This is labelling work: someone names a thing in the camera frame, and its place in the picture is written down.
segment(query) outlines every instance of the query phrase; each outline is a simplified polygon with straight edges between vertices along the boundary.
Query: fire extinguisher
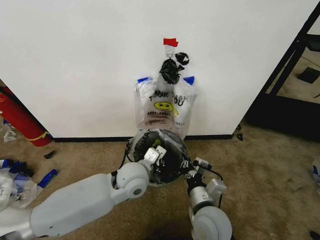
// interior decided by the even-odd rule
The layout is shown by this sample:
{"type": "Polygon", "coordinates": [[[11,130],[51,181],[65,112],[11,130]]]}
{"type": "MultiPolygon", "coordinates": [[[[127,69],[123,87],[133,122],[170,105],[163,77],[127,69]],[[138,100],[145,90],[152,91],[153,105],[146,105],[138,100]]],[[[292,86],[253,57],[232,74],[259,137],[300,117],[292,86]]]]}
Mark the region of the fire extinguisher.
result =
{"type": "Polygon", "coordinates": [[[36,147],[45,146],[52,141],[50,134],[29,113],[8,87],[2,87],[0,92],[0,116],[36,147]]]}

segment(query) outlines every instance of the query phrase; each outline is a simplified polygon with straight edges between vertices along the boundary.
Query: wire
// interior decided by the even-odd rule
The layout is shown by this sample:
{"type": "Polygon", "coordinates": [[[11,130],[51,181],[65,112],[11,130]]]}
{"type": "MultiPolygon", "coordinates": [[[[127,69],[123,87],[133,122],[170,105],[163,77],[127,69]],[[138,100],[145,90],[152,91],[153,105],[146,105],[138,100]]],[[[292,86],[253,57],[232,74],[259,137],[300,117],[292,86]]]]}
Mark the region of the wire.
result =
{"type": "Polygon", "coordinates": [[[218,205],[219,209],[221,209],[222,195],[223,195],[223,193],[221,193],[220,198],[219,198],[219,205],[218,205]]]}
{"type": "Polygon", "coordinates": [[[122,159],[122,162],[121,162],[121,165],[119,166],[119,168],[118,168],[118,170],[120,169],[120,168],[122,168],[122,166],[124,165],[124,163],[125,163],[125,160],[126,160],[126,153],[127,153],[127,151],[126,150],[124,150],[124,155],[123,155],[123,159],[122,159]]]}
{"type": "Polygon", "coordinates": [[[222,182],[224,181],[224,178],[221,176],[220,173],[218,173],[218,172],[216,172],[216,171],[213,171],[213,170],[211,170],[211,169],[208,169],[208,168],[206,168],[206,167],[204,167],[204,166],[201,166],[201,165],[198,165],[198,166],[199,166],[200,168],[202,168],[202,169],[205,169],[205,170],[207,170],[207,171],[209,171],[209,172],[217,175],[217,176],[221,179],[222,182]]]}
{"type": "Polygon", "coordinates": [[[130,157],[129,157],[129,154],[128,154],[128,152],[127,152],[127,148],[124,149],[123,159],[122,159],[121,165],[119,166],[118,170],[119,170],[120,168],[122,168],[122,166],[125,164],[126,157],[128,158],[128,160],[129,160],[130,162],[133,162],[133,161],[130,159],[130,157]]]}

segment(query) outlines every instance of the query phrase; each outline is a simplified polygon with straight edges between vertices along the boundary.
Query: beige carpet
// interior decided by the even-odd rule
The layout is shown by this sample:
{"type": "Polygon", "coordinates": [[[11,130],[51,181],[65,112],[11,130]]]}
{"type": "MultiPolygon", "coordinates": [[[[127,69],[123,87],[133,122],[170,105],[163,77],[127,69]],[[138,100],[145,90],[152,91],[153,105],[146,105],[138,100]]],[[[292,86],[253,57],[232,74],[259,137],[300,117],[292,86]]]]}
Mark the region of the beige carpet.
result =
{"type": "MultiPolygon", "coordinates": [[[[190,156],[203,158],[220,172],[227,186],[222,209],[237,240],[308,240],[320,232],[320,195],[311,176],[320,144],[242,124],[244,141],[186,141],[190,156]]],[[[55,190],[97,173],[110,173],[121,163],[124,142],[51,143],[34,147],[23,138],[0,143],[0,158],[26,161],[39,181],[52,168],[59,175],[32,203],[55,190]],[[43,155],[57,151],[52,159],[43,155]]],[[[181,177],[160,188],[149,187],[139,199],[60,239],[143,240],[191,239],[190,200],[181,177]]]]}

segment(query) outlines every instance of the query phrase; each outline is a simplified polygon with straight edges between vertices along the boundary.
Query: silver metal part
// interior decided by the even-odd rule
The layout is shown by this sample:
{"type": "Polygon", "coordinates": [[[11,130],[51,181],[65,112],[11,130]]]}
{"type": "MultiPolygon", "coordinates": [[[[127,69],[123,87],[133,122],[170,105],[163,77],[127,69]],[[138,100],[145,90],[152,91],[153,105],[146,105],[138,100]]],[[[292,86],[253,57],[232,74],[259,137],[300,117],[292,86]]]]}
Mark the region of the silver metal part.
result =
{"type": "Polygon", "coordinates": [[[156,149],[150,147],[148,151],[146,151],[144,159],[138,162],[139,164],[143,165],[144,168],[147,170],[149,177],[151,177],[153,174],[152,165],[155,163],[159,163],[159,161],[163,158],[166,152],[167,150],[165,150],[161,146],[157,146],[156,149]]]}
{"type": "Polygon", "coordinates": [[[37,238],[31,228],[32,209],[7,207],[1,211],[1,240],[31,240],[37,238]]]}
{"type": "Polygon", "coordinates": [[[154,149],[153,147],[150,147],[144,155],[144,160],[146,162],[149,162],[150,165],[152,165],[158,160],[159,156],[160,156],[160,152],[154,149]]]}
{"type": "MultiPolygon", "coordinates": [[[[198,158],[198,157],[197,157],[195,160],[197,160],[197,161],[199,162],[198,164],[199,164],[200,166],[204,167],[204,168],[207,168],[208,165],[209,165],[209,163],[208,163],[207,161],[205,161],[205,160],[203,160],[203,159],[201,159],[201,158],[198,158]]],[[[205,172],[206,172],[206,170],[203,169],[202,167],[197,166],[197,167],[195,168],[195,170],[197,171],[197,173],[199,173],[199,174],[201,174],[201,175],[204,175],[205,172]]]]}
{"type": "Polygon", "coordinates": [[[214,204],[213,198],[208,194],[204,186],[197,186],[192,189],[190,192],[190,200],[193,212],[196,212],[195,210],[199,208],[200,205],[205,203],[212,203],[212,205],[214,204]]]}
{"type": "Polygon", "coordinates": [[[191,179],[191,178],[193,178],[195,175],[196,175],[196,171],[195,170],[190,170],[190,171],[188,171],[188,173],[185,175],[185,177],[187,178],[187,179],[191,179]]]}
{"type": "Polygon", "coordinates": [[[213,198],[215,207],[219,205],[219,197],[224,193],[226,189],[226,185],[221,180],[217,180],[214,178],[211,179],[209,184],[206,186],[208,194],[213,198]]]}

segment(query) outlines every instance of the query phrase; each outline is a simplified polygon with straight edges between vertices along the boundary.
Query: baseboard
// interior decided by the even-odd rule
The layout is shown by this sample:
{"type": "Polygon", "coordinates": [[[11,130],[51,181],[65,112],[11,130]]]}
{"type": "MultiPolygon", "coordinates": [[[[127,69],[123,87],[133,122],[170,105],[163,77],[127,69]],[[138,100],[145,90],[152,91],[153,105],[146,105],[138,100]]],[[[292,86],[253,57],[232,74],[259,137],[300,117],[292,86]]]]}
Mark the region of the baseboard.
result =
{"type": "MultiPolygon", "coordinates": [[[[189,135],[184,140],[227,140],[232,134],[225,135],[189,135]]],[[[97,143],[97,142],[127,142],[132,136],[117,137],[54,137],[56,143],[97,143]]]]}

